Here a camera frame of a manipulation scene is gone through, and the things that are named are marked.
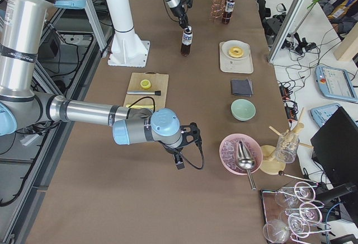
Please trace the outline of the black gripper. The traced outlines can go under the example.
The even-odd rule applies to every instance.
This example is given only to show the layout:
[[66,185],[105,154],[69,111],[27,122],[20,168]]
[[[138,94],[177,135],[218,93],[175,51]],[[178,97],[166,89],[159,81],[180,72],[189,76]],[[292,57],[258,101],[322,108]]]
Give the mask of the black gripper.
[[200,153],[202,154],[202,139],[200,135],[200,129],[197,127],[197,124],[191,122],[189,125],[181,125],[181,140],[178,147],[170,147],[168,145],[164,145],[165,150],[173,155],[179,155],[184,157],[182,154],[182,150],[185,146],[190,145],[191,143],[195,143],[198,147]]
[[176,6],[176,17],[178,18],[178,23],[183,29],[183,31],[191,30],[189,25],[189,20],[187,17],[187,10],[192,7],[193,0],[180,0],[179,4]]

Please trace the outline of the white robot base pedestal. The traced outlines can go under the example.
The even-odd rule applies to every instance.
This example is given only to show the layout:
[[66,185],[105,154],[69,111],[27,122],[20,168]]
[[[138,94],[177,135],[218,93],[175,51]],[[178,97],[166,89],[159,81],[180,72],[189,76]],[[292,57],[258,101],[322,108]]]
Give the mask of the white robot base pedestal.
[[144,68],[150,42],[141,40],[135,33],[129,0],[106,2],[115,30],[108,65]]

